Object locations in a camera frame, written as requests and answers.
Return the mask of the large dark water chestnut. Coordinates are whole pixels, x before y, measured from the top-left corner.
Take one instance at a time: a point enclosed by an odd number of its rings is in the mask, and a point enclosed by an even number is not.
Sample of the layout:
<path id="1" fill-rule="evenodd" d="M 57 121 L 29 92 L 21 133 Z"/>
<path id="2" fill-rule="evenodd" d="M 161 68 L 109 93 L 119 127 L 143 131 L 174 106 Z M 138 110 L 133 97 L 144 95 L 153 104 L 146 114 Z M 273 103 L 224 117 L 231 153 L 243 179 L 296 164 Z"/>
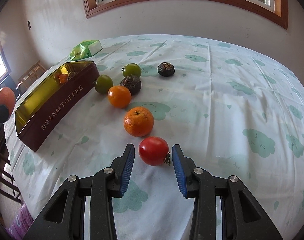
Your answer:
<path id="1" fill-rule="evenodd" d="M 77 72 L 70 72 L 70 73 L 68 74 L 68 78 L 67 78 L 67 79 L 68 79 L 68 80 L 71 79 L 72 77 L 74 77 L 74 76 L 76 75 L 76 73 L 77 73 Z"/>

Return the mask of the green tomato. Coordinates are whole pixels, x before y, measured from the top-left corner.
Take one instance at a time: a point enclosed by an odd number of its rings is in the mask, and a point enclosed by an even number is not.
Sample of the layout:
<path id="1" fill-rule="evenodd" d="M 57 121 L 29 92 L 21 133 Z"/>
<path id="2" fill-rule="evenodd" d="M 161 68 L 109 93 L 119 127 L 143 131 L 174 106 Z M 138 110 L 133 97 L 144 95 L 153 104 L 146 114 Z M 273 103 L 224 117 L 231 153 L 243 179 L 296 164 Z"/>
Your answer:
<path id="1" fill-rule="evenodd" d="M 129 63 L 126 66 L 123 66 L 122 68 L 122 73 L 124 77 L 127 76 L 136 76 L 136 77 L 140 77 L 141 76 L 141 68 L 138 64 L 136 63 Z"/>
<path id="2" fill-rule="evenodd" d="M 100 75 L 95 81 L 95 90 L 100 94 L 107 94 L 113 87 L 113 81 L 108 75 Z"/>

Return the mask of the large orange mandarin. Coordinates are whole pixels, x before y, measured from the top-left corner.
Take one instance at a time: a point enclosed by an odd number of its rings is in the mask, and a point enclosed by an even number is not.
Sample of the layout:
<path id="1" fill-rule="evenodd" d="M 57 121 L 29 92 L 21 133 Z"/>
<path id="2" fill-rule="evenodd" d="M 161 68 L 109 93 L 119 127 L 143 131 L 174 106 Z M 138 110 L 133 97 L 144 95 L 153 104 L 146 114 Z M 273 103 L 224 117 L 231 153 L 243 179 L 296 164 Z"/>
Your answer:
<path id="1" fill-rule="evenodd" d="M 145 107 L 134 107 L 130 109 L 123 118 L 123 126 L 126 132 L 134 137 L 148 135 L 154 125 L 154 117 Z"/>

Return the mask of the maroon gold toffee tin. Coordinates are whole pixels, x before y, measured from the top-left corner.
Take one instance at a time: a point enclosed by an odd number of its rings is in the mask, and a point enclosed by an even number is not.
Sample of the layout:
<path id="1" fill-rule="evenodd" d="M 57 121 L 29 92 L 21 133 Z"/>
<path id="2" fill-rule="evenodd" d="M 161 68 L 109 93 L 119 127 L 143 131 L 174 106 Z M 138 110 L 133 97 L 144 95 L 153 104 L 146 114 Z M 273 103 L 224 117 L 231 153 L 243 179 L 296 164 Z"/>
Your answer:
<path id="1" fill-rule="evenodd" d="M 58 76 L 77 72 L 67 83 Z M 67 62 L 42 80 L 15 111 L 17 137 L 36 152 L 59 121 L 85 96 L 99 77 L 93 61 Z"/>

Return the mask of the light wooden chair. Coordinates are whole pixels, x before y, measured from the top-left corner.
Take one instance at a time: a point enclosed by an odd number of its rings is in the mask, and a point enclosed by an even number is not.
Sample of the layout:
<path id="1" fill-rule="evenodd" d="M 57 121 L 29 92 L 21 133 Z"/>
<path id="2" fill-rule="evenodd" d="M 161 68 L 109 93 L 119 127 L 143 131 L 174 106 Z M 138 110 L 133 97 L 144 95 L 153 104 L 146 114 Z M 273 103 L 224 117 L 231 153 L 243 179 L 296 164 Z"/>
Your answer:
<path id="1" fill-rule="evenodd" d="M 45 67 L 38 61 L 18 79 L 17 88 L 29 88 L 45 72 Z"/>

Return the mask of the dark wooden chair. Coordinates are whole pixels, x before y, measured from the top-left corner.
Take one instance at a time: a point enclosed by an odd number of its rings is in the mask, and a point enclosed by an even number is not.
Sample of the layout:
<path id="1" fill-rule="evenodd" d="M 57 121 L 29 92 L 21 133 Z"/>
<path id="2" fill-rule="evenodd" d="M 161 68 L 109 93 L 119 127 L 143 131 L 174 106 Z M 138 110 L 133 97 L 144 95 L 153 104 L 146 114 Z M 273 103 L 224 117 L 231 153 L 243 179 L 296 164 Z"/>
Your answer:
<path id="1" fill-rule="evenodd" d="M 6 146 L 4 125 L 0 124 L 0 194 L 22 205 L 23 201 L 20 199 L 21 192 L 15 185 L 15 179 L 13 175 L 4 169 L 6 165 L 11 165 L 8 158 L 9 152 Z"/>

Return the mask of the small red tomato in tin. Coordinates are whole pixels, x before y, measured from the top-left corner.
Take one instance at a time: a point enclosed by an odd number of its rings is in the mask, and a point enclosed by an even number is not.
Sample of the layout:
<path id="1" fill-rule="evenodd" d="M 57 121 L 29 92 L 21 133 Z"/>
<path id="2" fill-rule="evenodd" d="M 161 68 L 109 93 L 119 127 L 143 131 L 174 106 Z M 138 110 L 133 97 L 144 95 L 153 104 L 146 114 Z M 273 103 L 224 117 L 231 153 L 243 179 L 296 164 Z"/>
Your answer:
<path id="1" fill-rule="evenodd" d="M 68 78 L 69 78 L 69 75 L 68 75 L 68 74 L 65 74 L 65 73 L 60 74 L 60 75 L 58 76 L 59 83 L 60 83 L 60 84 L 65 84 L 65 83 L 67 83 Z"/>

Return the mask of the green tissue pack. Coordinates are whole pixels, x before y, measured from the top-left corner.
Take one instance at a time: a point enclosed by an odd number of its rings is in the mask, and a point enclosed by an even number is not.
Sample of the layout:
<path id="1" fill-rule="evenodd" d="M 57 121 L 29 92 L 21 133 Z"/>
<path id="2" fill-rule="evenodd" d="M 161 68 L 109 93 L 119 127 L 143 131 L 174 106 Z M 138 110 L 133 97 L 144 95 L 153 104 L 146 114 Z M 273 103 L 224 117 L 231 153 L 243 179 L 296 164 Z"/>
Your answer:
<path id="1" fill-rule="evenodd" d="M 100 40 L 84 40 L 73 47 L 69 58 L 71 61 L 78 61 L 94 56 L 102 50 Z"/>

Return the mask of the cloud-print white tablecloth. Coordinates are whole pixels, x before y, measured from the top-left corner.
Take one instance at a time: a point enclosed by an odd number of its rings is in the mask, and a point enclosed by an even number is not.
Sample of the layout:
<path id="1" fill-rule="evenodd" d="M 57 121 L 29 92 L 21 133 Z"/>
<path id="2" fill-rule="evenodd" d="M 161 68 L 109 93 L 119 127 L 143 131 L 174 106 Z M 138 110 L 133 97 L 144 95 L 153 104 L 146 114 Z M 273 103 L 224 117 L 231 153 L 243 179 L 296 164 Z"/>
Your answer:
<path id="1" fill-rule="evenodd" d="M 103 49 L 90 60 L 115 85 L 124 65 L 141 67 L 141 90 L 129 107 L 151 111 L 151 135 L 169 146 L 179 144 L 214 176 L 238 176 L 283 239 L 293 239 L 304 225 L 304 86 L 299 79 L 265 55 L 207 38 L 144 35 L 101 43 Z M 162 62 L 174 66 L 173 76 L 159 75 Z M 124 129 L 126 112 L 91 89 L 36 152 L 17 137 L 12 114 L 4 127 L 7 147 L 33 218 L 68 176 L 92 176 L 128 143 L 139 145 L 140 139 Z"/>

